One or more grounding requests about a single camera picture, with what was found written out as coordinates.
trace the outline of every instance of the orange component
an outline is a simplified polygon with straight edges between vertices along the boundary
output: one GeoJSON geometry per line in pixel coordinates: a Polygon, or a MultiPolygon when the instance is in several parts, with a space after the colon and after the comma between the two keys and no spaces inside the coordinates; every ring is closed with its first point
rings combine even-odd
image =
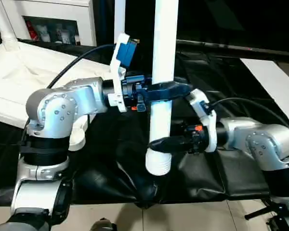
{"type": "Polygon", "coordinates": [[[203,130],[202,125],[195,126],[195,131],[202,131],[202,130],[203,130]]]}

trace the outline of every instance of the white cabinet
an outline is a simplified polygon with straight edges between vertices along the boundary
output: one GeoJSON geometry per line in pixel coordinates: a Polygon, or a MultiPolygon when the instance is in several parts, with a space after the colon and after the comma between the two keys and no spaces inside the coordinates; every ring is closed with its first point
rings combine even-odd
{"type": "Polygon", "coordinates": [[[92,0],[1,1],[18,38],[30,39],[23,16],[72,20],[77,23],[81,45],[96,46],[92,0]]]}

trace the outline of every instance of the black cable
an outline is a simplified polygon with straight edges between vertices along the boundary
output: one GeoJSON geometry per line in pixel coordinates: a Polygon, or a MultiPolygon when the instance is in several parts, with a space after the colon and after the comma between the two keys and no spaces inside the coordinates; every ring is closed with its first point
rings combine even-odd
{"type": "Polygon", "coordinates": [[[239,97],[230,97],[230,98],[225,98],[225,99],[221,99],[221,100],[218,100],[214,103],[211,103],[210,104],[210,109],[214,109],[218,104],[220,103],[223,103],[223,102],[226,102],[226,101],[242,101],[242,102],[246,102],[246,103],[249,103],[249,104],[252,104],[258,108],[261,108],[263,109],[264,111],[266,111],[267,113],[271,114],[272,116],[274,116],[276,119],[278,119],[284,126],[288,127],[289,128],[289,123],[287,123],[282,117],[280,117],[279,115],[277,115],[275,112],[273,112],[271,109],[267,108],[266,106],[260,104],[260,103],[257,103],[253,100],[249,100],[249,99],[245,99],[245,98],[239,98],[239,97]]]}
{"type": "MultiPolygon", "coordinates": [[[[217,75],[219,75],[223,78],[223,82],[225,83],[226,87],[228,88],[228,90],[230,92],[230,96],[231,97],[237,97],[236,91],[234,90],[234,88],[230,84],[228,78],[224,74],[224,70],[226,70],[226,68],[228,67],[228,64],[226,64],[224,59],[222,59],[223,66],[221,69],[220,65],[218,63],[216,63],[214,60],[210,59],[210,57],[207,54],[204,53],[204,55],[206,57],[207,63],[209,64],[209,67],[211,67],[213,69],[213,71],[215,71],[217,73],[217,75]]],[[[239,106],[239,108],[244,112],[244,114],[247,117],[250,117],[250,112],[247,110],[247,108],[244,106],[244,104],[238,103],[237,105],[239,106]]]]}
{"type": "MultiPolygon", "coordinates": [[[[106,47],[114,47],[115,44],[106,44],[106,45],[102,45],[102,46],[99,46],[99,47],[95,47],[85,53],[83,53],[81,56],[77,57],[76,59],[74,59],[69,65],[67,65],[51,82],[50,84],[46,87],[46,88],[52,88],[56,82],[69,70],[71,69],[76,63],[78,63],[81,59],[85,58],[86,56],[88,56],[89,54],[92,54],[96,51],[99,51],[103,48],[106,48],[106,47]]],[[[23,133],[22,133],[22,136],[21,136],[21,141],[24,141],[25,140],[25,136],[26,136],[26,126],[29,124],[30,122],[30,119],[28,119],[25,123],[25,127],[24,127],[24,130],[23,130],[23,133]]]]}

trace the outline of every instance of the white plastic bracket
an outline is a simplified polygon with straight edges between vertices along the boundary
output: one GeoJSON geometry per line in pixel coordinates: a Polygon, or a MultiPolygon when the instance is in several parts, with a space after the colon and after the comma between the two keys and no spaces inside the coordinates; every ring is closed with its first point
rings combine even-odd
{"type": "Polygon", "coordinates": [[[216,112],[214,110],[208,115],[201,105],[201,102],[209,104],[209,100],[205,93],[199,89],[193,90],[187,99],[192,105],[194,111],[198,115],[200,122],[203,126],[206,126],[209,133],[209,145],[206,148],[207,153],[212,153],[217,147],[217,133],[216,133],[216,112]]]}
{"type": "Polygon", "coordinates": [[[125,77],[125,68],[120,67],[121,61],[117,59],[117,54],[120,48],[120,45],[127,44],[130,39],[130,36],[127,34],[121,33],[118,37],[117,44],[115,47],[114,54],[110,62],[110,74],[112,81],[114,83],[115,93],[108,94],[108,100],[110,106],[117,106],[120,112],[126,112],[127,109],[124,104],[121,81],[125,77]]]}

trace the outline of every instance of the red object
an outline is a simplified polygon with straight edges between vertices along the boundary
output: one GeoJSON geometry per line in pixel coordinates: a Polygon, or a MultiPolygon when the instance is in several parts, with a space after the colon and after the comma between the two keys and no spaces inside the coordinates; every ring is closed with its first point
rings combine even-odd
{"type": "Polygon", "coordinates": [[[34,41],[38,41],[39,40],[38,34],[35,32],[31,22],[30,21],[26,21],[26,25],[27,25],[27,28],[28,28],[29,35],[30,35],[31,39],[34,40],[34,41]]]}
{"type": "Polygon", "coordinates": [[[195,126],[195,131],[202,131],[202,130],[203,130],[203,128],[201,125],[195,126]]]}

